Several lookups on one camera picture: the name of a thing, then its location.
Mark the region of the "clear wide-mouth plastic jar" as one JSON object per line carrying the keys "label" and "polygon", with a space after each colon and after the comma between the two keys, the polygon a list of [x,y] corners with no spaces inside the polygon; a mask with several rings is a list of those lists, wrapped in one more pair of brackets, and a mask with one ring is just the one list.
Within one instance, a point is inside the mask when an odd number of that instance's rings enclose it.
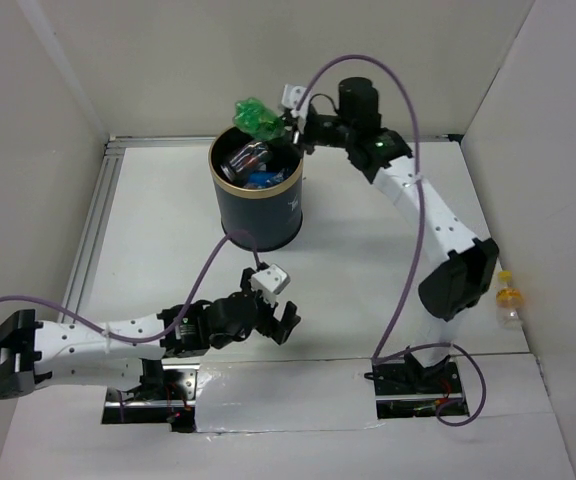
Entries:
{"label": "clear wide-mouth plastic jar", "polygon": [[269,146],[263,141],[253,140],[229,154],[222,162],[221,170],[231,183],[241,183],[272,159]]}

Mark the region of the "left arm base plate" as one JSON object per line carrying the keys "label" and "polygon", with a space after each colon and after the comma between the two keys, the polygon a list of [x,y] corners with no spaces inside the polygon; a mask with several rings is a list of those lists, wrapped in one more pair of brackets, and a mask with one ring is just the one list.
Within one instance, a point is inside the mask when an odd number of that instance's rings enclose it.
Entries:
{"label": "left arm base plate", "polygon": [[173,432],[196,430],[198,364],[164,364],[161,380],[129,391],[108,388],[102,423],[105,425],[166,424]]}

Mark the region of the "clear bottle blue label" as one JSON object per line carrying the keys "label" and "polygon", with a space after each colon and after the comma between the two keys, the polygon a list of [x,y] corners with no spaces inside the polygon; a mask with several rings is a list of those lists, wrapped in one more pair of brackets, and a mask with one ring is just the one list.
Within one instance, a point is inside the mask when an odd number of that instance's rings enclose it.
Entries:
{"label": "clear bottle blue label", "polygon": [[244,188],[248,190],[272,188],[283,183],[290,175],[291,171],[287,168],[281,169],[277,172],[258,170],[248,177],[244,184]]}

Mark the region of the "small bottle yellow cap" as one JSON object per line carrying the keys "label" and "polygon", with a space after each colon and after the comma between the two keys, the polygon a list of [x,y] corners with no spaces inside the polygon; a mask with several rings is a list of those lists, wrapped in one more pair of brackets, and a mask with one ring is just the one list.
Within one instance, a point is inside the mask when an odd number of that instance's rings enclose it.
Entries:
{"label": "small bottle yellow cap", "polygon": [[497,274],[497,292],[495,296],[497,305],[497,320],[501,327],[519,329],[522,321],[519,311],[523,308],[524,298],[519,289],[513,286],[513,275],[508,270]]}

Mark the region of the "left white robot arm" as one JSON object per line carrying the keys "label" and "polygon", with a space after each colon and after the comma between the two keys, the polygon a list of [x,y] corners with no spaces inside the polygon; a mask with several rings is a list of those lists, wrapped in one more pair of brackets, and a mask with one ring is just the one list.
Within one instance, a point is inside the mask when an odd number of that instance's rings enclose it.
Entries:
{"label": "left white robot arm", "polygon": [[284,344],[301,318],[293,302],[277,316],[289,275],[275,264],[243,271],[238,291],[94,327],[38,319],[18,310],[0,324],[0,400],[55,385],[102,385],[144,399],[167,379],[166,359],[194,358],[247,340],[253,332]]}

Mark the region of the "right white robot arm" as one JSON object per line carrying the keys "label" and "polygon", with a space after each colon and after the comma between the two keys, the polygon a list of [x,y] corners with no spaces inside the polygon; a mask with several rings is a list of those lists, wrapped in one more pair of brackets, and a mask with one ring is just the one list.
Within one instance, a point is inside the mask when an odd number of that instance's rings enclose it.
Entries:
{"label": "right white robot arm", "polygon": [[311,102],[311,94],[304,92],[293,109],[304,121],[301,143],[306,150],[317,146],[344,150],[368,183],[417,227],[412,263],[425,257],[431,271],[416,288],[425,310],[422,343],[404,353],[404,379],[412,390],[428,391],[449,361],[463,313],[490,288],[498,245],[462,223],[422,175],[420,145],[408,145],[399,133],[383,126],[379,92],[371,80],[340,81],[331,115],[318,113]]}

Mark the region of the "green bottle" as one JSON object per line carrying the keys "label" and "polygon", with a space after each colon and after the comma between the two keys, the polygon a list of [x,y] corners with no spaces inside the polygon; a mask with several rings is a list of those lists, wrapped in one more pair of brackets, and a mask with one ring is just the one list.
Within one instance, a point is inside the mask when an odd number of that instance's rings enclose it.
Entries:
{"label": "green bottle", "polygon": [[258,141],[272,141],[285,133],[283,120],[254,97],[235,103],[232,121],[237,129]]}

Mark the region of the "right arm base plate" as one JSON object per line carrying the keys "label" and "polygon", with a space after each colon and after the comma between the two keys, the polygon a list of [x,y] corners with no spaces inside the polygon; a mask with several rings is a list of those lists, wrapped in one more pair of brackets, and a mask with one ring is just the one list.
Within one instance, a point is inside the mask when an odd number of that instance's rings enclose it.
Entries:
{"label": "right arm base plate", "polygon": [[457,364],[446,357],[424,368],[412,354],[373,366],[364,374],[373,383],[378,419],[428,418],[443,406],[441,416],[468,416]]}

